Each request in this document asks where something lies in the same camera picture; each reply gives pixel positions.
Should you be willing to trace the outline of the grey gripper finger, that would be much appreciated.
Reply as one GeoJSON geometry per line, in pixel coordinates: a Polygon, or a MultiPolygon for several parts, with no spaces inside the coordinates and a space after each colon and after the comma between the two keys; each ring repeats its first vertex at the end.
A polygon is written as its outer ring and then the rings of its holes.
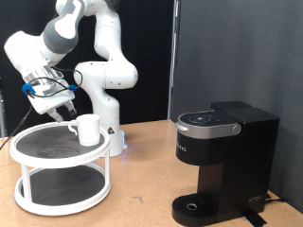
{"type": "Polygon", "coordinates": [[[49,111],[49,115],[58,123],[63,122],[62,116],[57,112],[55,108],[49,111]]]}
{"type": "Polygon", "coordinates": [[[71,100],[64,103],[64,106],[67,108],[67,111],[71,116],[75,115],[77,113],[74,104],[71,100]]]}

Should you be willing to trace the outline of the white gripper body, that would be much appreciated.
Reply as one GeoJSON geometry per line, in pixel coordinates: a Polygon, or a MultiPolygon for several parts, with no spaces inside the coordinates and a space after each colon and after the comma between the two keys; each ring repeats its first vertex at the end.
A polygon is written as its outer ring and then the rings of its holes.
{"type": "Polygon", "coordinates": [[[28,90],[28,99],[38,114],[46,114],[53,108],[75,98],[74,92],[64,79],[47,80],[44,85],[32,85],[28,90]]]}

